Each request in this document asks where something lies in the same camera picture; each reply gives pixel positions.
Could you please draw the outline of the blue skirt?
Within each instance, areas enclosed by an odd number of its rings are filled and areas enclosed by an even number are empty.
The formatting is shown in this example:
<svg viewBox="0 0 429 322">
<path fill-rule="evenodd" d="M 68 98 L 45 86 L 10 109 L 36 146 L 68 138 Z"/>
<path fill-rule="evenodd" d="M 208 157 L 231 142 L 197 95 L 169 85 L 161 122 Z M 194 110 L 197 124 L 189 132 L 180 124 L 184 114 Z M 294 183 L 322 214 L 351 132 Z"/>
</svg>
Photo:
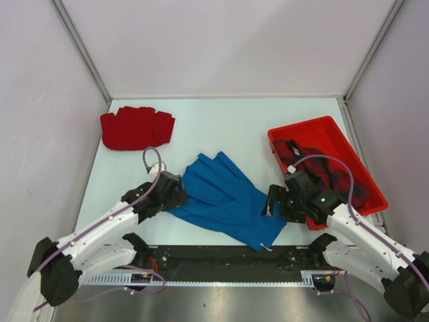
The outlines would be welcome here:
<svg viewBox="0 0 429 322">
<path fill-rule="evenodd" d="M 254 249 L 270 251 L 286 222 L 267 214 L 267 195 L 257 189 L 224 153 L 200 153 L 185 169 L 182 183 L 188 202 L 169 211 L 173 216 L 224 233 Z"/>
</svg>

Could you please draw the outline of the red pleated skirt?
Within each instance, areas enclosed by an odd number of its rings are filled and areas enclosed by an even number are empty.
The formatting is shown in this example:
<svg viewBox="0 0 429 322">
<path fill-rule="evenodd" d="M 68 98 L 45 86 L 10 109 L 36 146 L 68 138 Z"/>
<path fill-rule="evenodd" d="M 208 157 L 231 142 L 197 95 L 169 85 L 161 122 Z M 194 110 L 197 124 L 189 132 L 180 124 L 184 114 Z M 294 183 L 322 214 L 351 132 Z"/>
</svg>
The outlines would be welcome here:
<svg viewBox="0 0 429 322">
<path fill-rule="evenodd" d="M 124 106 L 100 116 L 102 142 L 115 151 L 159 147 L 170 142 L 175 120 L 172 114 L 153 107 Z"/>
</svg>

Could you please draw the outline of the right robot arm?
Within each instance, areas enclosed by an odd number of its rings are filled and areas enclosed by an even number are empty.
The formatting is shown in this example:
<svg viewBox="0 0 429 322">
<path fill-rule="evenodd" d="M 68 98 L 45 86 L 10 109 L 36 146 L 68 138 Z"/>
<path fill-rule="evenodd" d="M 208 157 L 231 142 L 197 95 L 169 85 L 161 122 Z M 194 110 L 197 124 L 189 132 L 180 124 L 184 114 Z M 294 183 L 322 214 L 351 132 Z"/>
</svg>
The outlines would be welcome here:
<svg viewBox="0 0 429 322">
<path fill-rule="evenodd" d="M 416 318 L 428 306 L 428 252 L 397 243 L 369 224 L 350 202 L 332 189 L 322 190 L 302 171 L 269 188 L 263 215 L 304 223 L 307 217 L 329 232 L 310 245 L 309 261 L 317 269 L 341 268 L 379 291 L 404 319 Z"/>
</svg>

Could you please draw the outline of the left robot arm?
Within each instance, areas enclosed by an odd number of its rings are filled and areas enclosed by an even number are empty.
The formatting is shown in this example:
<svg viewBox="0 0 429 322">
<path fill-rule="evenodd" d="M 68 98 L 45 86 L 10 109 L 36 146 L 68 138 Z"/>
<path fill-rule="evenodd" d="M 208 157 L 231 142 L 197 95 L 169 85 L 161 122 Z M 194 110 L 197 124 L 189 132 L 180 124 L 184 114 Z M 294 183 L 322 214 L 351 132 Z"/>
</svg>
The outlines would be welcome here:
<svg viewBox="0 0 429 322">
<path fill-rule="evenodd" d="M 144 266 L 150 257 L 149 246 L 131 229 L 187 202 L 181 176 L 163 171 L 153 182 L 127 191 L 94 223 L 56 241 L 40 240 L 27 275 L 40 274 L 41 295 L 57 307 L 95 276 L 122 266 Z"/>
</svg>

